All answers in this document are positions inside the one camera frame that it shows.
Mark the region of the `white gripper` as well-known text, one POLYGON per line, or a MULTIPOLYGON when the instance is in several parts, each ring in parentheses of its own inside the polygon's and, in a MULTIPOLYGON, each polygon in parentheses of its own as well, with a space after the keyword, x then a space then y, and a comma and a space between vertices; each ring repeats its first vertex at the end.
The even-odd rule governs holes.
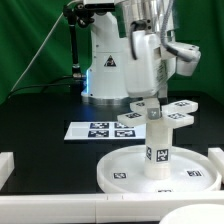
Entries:
MULTIPOLYGON (((160 40, 156 34, 146 34, 144 31, 133 33, 133 48, 137 59, 125 50, 125 85, 131 98, 151 97, 155 95, 166 82, 165 62, 161 58, 160 40)), ((148 108, 150 120, 161 117, 159 108, 148 108)))

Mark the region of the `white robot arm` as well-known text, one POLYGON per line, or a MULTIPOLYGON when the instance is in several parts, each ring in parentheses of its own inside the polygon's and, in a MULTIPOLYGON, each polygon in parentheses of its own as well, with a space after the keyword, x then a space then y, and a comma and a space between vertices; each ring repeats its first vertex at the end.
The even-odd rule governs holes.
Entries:
POLYGON ((165 104, 167 81, 176 69, 160 40, 168 0, 83 0, 83 5, 93 20, 83 101, 116 106, 156 97, 165 104))

